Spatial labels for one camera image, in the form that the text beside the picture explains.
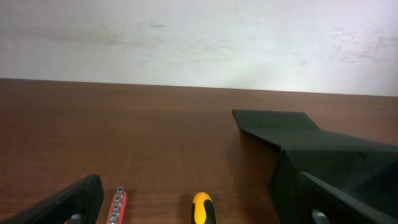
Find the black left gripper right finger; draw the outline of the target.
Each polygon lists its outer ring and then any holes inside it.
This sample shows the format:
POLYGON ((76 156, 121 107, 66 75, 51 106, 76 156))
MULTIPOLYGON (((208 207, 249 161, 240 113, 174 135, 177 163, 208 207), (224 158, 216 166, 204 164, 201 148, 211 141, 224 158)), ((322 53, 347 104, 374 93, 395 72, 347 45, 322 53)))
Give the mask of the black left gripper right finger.
POLYGON ((306 172, 298 174, 300 223, 397 224, 397 219, 306 172))

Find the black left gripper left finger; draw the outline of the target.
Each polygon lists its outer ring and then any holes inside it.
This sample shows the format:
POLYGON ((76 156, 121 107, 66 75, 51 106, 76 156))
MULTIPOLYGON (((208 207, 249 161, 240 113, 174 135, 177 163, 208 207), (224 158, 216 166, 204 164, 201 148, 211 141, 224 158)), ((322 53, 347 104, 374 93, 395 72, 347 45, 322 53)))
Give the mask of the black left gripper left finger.
POLYGON ((80 223, 95 224, 104 200, 101 177, 90 174, 1 224, 65 223, 73 215, 80 223))

